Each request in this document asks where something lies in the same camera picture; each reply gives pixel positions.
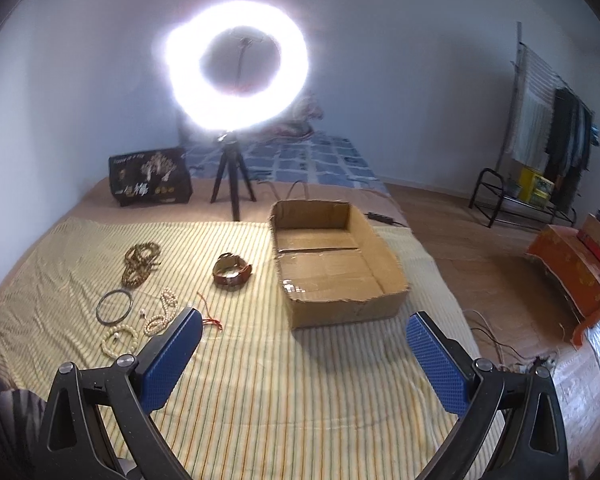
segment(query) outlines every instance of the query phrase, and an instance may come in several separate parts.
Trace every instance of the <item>yellow striped tablecloth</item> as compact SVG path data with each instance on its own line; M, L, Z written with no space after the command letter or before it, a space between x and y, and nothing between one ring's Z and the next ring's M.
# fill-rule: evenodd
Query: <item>yellow striped tablecloth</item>
M140 310L161 312L165 287L181 305L193 301L202 309L199 291L224 325L222 332L205 327L167 405L152 414L193 478L413 479L456 418L444 412L411 354L406 320L425 310L469 354L478 356L478 349L411 230L377 232L411 284L400 314L291 332L266 224L109 225L69 218L40 241L0 293L0 377L46 398L60 363L109 365L100 351L107 327L95 319L95 305L120 286L125 251L154 241L162 264L134 293L124 321L138 330L140 346L148 340ZM227 251L253 264L251 279L233 292L215 288L210 275ZM116 350L124 353L127 343L123 333ZM114 449L128 455L111 411L103 408L103 415ZM501 428L498 416L470 478L486 466Z

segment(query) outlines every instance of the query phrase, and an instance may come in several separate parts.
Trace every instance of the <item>silver bolt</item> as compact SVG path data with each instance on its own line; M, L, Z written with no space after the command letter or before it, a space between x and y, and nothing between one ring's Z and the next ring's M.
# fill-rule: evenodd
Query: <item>silver bolt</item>
M475 360L475 367L483 372L491 372L491 370L493 370L493 363L488 359L481 357L480 359Z
M131 366L135 360L136 360L136 358L133 357L131 354L123 354L119 358L116 359L116 363L118 364L118 366L122 366L123 368L126 368L128 366Z
M545 367L539 366L538 368L536 368L536 375L538 377L542 377L543 379L548 379L551 374L549 373L549 370L547 370Z
M74 364L70 363L69 361L62 363L59 367L58 367L58 371L61 374L67 374L69 373L71 370L74 369Z

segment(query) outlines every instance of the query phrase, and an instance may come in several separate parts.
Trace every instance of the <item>metal rack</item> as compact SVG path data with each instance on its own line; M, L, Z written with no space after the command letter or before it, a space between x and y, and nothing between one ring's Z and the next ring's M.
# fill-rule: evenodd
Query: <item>metal rack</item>
M492 175L496 176L497 179L499 179L499 181L500 181L500 185L498 186L497 184L490 184L489 182L485 182L484 181L485 174L492 174ZM489 191L491 191L494 195L496 195L498 197L498 201L496 202L495 206L486 204L486 203L476 202L476 200L475 200L476 196L478 195L478 191L480 190L480 187L482 187L482 186L484 186L486 189L488 189ZM507 210L506 208L503 208L503 205L505 202L506 203L514 203L517 206L523 206L525 208L531 209L531 210L535 211L536 214L548 216L548 219L538 218L538 216L528 216L528 215L523 214L522 212ZM571 213L573 214L573 217L571 218L567 214L563 213L562 211L556 210L552 206L546 206L545 208L540 208L540 207L536 207L531 204L528 204L526 202L522 202L522 200L518 200L515 197L509 196L505 190L504 178L502 177L501 174L499 174L495 170L492 170L491 168L484 168L480 172L480 175L478 176L478 180L476 181L475 187L474 187L474 193L472 194L471 200L469 201L469 209L474 208L474 206L478 211L480 211L480 213L482 213L484 216L486 216L487 219L489 220L489 223L487 224L488 228L491 228L491 226L493 226L494 222L501 222L503 224L515 225L518 227L526 227L528 229L534 229L534 230L539 231L545 225L555 223L556 219L568 222L571 227L574 226L574 224L576 223L576 221L578 219L576 210L573 207L571 208ZM536 225L530 224L530 223L520 223L520 222L511 221L511 220L506 220L503 218L498 218L498 215L500 213L506 213L507 215L517 217L517 218L524 218L527 221L534 222L535 224L538 224L538 225L536 226Z

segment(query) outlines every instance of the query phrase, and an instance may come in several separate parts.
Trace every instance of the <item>wristwatch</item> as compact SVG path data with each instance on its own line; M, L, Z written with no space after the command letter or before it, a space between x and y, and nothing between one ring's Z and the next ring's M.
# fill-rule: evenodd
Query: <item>wristwatch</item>
M251 276L251 264L237 254L223 253L214 265L213 276L216 285L242 285Z

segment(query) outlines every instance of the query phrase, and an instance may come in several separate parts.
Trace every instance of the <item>tripod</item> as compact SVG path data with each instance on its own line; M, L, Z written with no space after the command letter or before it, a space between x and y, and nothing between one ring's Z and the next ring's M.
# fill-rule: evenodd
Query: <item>tripod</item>
M218 198L218 189L220 189L220 182L224 176L224 167L227 167L229 173L229 194L231 195L231 210L234 215L234 222L240 221L240 197L238 196L238 167L242 173L244 183L247 185L249 190L249 196L252 202L256 202L256 195L253 193L253 187L251 187L251 180L249 180L249 173L247 166L242 158L240 152L240 145L238 140L235 138L235 134L226 134L220 137L222 142L222 156L220 157L220 165L218 166L218 173L216 174L216 182L214 184L214 192L211 194L211 203L215 202Z

